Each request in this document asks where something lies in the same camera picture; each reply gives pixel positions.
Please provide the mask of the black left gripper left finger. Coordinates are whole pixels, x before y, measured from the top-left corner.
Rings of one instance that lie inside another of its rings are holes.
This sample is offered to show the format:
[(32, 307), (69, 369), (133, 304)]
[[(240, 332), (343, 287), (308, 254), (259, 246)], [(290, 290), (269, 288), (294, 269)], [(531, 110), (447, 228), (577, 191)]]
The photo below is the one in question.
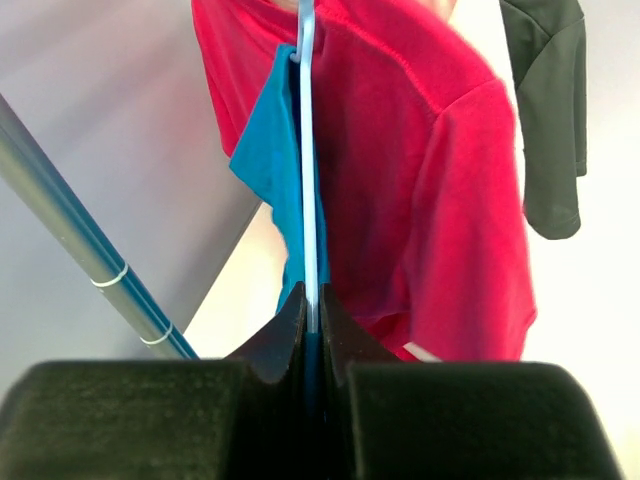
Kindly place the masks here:
[(46, 362), (1, 407), (5, 479), (300, 479), (302, 285), (220, 360)]

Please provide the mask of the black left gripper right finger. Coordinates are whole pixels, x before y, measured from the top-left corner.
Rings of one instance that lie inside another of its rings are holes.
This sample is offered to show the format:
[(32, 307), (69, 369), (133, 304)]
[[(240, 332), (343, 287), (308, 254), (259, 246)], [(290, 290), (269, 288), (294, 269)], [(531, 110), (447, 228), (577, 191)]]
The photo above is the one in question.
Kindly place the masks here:
[(333, 479), (618, 479), (586, 392), (547, 363), (406, 363), (320, 293)]

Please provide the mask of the light blue wire hanger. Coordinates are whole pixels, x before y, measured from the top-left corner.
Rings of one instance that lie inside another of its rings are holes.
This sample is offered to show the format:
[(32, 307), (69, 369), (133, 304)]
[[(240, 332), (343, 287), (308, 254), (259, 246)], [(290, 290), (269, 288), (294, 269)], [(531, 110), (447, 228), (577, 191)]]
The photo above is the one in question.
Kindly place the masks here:
[(315, 11), (312, 0), (298, 2), (298, 33), (292, 60), (299, 64), (300, 155), (304, 227), (304, 262), (307, 331), (319, 330), (319, 280), (315, 202), (314, 138), (312, 108), (312, 60), (315, 37)]

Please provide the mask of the blue t shirt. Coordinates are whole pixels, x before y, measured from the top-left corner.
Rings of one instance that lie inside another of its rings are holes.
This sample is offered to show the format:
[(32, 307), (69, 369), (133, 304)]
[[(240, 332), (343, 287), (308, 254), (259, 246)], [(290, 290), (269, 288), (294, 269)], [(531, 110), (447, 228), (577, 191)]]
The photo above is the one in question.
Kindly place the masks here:
[[(300, 153), (300, 65), (293, 61), (294, 46), (277, 46), (266, 83), (249, 117), (231, 158), (231, 170), (272, 209), (272, 221), (281, 234), (287, 259), (276, 313), (284, 306), (297, 283), (304, 282), (305, 293), (315, 294), (330, 283), (327, 226), (320, 195), (318, 165), (313, 160), (316, 232), (317, 286), (310, 288), (305, 260), (303, 194)], [(320, 333), (305, 334), (304, 401), (305, 413), (312, 419), (321, 413)]]

